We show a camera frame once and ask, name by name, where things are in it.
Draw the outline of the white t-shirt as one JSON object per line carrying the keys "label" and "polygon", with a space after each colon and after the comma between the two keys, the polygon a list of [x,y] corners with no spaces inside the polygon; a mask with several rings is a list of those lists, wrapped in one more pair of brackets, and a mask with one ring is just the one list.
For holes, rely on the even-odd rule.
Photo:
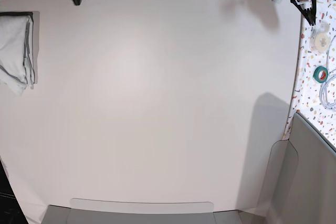
{"label": "white t-shirt", "polygon": [[32,12],[1,13],[1,83],[16,95],[35,84]]}

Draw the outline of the clear tape dispenser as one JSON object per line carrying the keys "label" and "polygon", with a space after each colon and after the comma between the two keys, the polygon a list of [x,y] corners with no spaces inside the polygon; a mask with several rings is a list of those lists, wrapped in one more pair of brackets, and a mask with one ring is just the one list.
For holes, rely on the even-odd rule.
{"label": "clear tape dispenser", "polygon": [[310,36],[310,48],[313,52],[327,52],[331,43],[329,31],[330,24],[326,22],[321,22],[313,26]]}

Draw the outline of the green tape roll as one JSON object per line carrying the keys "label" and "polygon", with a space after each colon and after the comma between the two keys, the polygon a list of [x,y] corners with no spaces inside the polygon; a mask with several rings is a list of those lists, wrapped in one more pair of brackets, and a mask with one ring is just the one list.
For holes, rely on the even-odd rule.
{"label": "green tape roll", "polygon": [[328,74],[329,73],[328,73],[327,68],[323,66],[318,66],[314,71],[313,78],[318,83],[324,83],[328,78]]}

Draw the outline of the terrazzo pattern side surface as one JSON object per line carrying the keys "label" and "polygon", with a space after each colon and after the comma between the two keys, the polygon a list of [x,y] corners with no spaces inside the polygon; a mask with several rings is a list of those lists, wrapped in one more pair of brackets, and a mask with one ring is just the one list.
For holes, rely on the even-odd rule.
{"label": "terrazzo pattern side surface", "polygon": [[[305,19],[301,24],[297,71],[283,139],[289,138],[293,115],[299,112],[335,146],[335,0],[317,0],[316,25],[321,22],[330,24],[331,43],[325,53],[311,50],[313,26]],[[324,83],[313,78],[318,66],[328,70]]]}

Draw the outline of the grey chair right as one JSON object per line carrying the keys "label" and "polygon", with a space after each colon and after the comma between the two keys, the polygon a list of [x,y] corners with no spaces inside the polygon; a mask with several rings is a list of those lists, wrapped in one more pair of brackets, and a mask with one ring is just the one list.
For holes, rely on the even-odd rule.
{"label": "grey chair right", "polygon": [[335,147],[301,113],[271,148],[257,206],[238,213],[242,223],[335,223]]}

